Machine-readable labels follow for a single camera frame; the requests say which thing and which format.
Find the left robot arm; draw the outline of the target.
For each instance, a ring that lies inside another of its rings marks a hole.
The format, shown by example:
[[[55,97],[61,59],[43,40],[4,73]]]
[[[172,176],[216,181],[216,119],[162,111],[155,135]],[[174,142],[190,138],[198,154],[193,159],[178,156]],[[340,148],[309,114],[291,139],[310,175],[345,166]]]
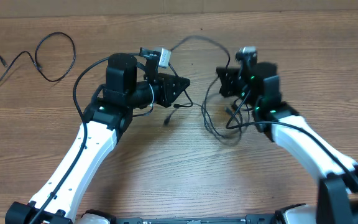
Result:
[[[170,107],[190,85],[190,80],[158,72],[169,66],[169,56],[142,49],[112,54],[105,61],[106,81],[91,97],[89,105],[78,108],[81,126],[71,148],[47,183],[28,203],[14,202],[5,216],[7,224],[27,223],[115,223],[116,217],[87,210],[78,218],[82,198],[102,161],[116,147],[131,124],[133,110],[158,104]]]

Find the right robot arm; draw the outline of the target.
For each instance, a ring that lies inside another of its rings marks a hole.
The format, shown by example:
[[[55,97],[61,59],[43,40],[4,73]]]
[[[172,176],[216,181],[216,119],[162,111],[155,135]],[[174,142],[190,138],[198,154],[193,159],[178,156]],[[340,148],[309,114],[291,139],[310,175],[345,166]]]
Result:
[[[289,152],[318,185],[315,206],[305,203],[275,211],[272,223],[358,223],[358,162],[339,152],[282,100],[274,63],[218,67],[220,94],[237,96],[249,105],[250,125]]]

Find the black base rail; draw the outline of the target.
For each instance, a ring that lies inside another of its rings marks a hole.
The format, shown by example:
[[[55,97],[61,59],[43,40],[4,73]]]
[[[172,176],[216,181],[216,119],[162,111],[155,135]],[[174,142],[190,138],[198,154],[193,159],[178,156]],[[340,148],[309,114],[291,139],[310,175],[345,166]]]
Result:
[[[116,223],[116,224],[316,224],[316,207],[296,204],[268,214],[248,214],[244,217],[209,217],[209,218],[107,218],[85,213],[75,224]]]

